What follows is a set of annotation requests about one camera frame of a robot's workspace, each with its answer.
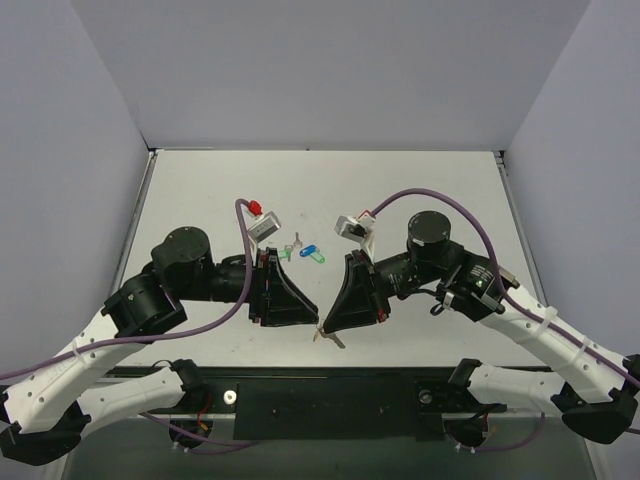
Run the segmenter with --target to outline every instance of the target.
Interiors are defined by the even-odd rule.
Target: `red plug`
[[[262,205],[260,205],[255,200],[251,200],[249,202],[249,212],[251,212],[251,214],[256,217],[262,215]]]

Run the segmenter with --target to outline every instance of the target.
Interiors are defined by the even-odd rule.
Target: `bolt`
[[[420,400],[420,403],[428,405],[433,400],[433,395],[431,395],[431,392],[429,390],[420,390],[418,399]]]

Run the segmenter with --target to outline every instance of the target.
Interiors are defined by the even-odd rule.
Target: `wall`
[[[594,0],[506,156],[545,291],[599,343],[640,352],[640,3]],[[640,439],[609,448],[638,478]]]
[[[153,147],[504,149],[588,0],[72,0]]]
[[[145,144],[68,0],[0,15],[0,371],[44,360],[108,293]],[[0,459],[0,478],[39,469]]]

